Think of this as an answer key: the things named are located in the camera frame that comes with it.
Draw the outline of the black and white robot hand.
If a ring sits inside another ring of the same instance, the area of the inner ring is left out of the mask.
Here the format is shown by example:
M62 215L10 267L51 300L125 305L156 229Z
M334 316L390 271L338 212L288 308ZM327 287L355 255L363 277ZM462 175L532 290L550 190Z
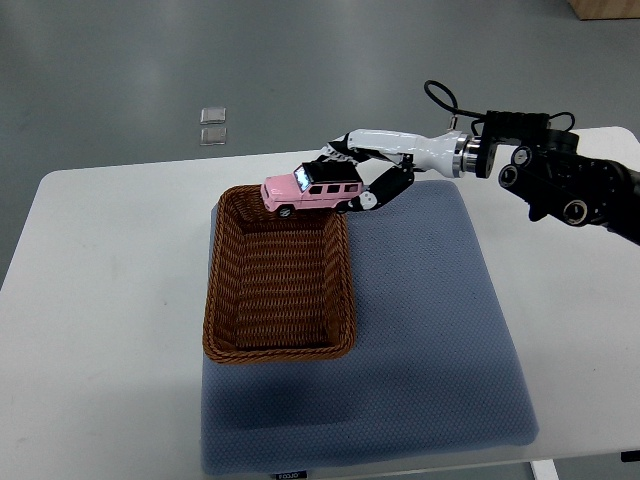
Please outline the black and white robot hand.
M376 210L391 202L414 183L417 172L434 170L446 178L477 173L479 145L478 137L456 130L427 138L396 131L357 129L327 143L317 160L358 165L377 159L392 164L362 193L337 206L339 212L360 212Z

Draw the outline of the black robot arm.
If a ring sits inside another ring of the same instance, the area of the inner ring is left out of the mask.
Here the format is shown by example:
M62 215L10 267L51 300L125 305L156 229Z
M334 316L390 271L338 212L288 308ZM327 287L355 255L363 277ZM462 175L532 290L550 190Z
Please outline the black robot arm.
M490 176L500 145L514 148L498 174L499 185L529 205L529 220L552 216L566 225L602 226L635 244L639 242L639 173L623 164L577 152L579 136L569 127L551 126L556 115L461 109L453 92L436 80L424 84L427 96L451 114L472 119L454 165L478 178Z

